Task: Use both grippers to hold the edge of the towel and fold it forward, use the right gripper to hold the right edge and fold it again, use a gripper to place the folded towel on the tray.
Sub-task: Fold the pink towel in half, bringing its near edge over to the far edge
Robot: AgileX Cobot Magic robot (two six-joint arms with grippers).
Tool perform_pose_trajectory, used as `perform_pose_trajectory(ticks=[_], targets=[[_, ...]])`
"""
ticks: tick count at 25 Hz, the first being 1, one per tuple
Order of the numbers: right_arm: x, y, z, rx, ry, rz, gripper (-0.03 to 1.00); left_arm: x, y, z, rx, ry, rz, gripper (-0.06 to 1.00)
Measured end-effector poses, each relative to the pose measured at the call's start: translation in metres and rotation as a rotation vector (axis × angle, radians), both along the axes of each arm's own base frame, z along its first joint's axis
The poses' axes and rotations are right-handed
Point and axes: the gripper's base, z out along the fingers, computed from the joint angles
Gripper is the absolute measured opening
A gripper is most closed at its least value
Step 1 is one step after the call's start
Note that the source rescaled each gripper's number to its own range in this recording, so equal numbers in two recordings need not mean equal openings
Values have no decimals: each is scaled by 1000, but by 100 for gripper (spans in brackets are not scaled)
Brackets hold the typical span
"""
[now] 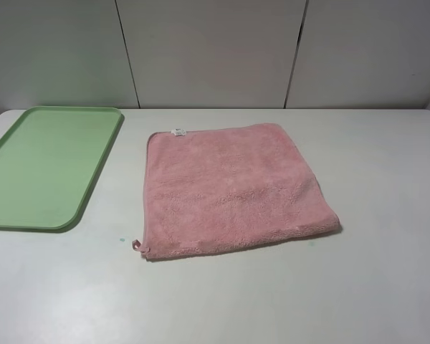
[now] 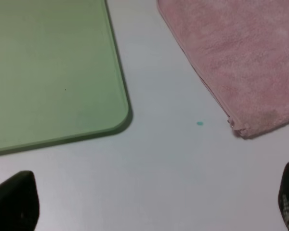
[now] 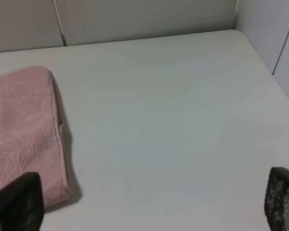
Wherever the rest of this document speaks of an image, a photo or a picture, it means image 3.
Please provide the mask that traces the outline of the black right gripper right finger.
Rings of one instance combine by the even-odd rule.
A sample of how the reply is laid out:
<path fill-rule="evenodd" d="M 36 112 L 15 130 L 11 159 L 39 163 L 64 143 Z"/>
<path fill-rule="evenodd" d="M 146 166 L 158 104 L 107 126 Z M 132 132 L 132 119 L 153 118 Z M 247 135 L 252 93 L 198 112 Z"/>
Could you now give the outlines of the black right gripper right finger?
<path fill-rule="evenodd" d="M 272 231 L 289 231 L 289 170 L 270 169 L 264 199 L 264 213 Z"/>

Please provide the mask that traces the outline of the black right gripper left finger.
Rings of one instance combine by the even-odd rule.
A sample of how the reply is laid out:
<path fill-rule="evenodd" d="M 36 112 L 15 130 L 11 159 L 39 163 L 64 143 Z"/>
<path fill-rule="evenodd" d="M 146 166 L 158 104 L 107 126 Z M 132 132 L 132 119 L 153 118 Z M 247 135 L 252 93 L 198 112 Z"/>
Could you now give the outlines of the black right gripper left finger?
<path fill-rule="evenodd" d="M 28 172 L 0 190 L 0 231 L 38 231 L 44 218 L 40 176 Z"/>

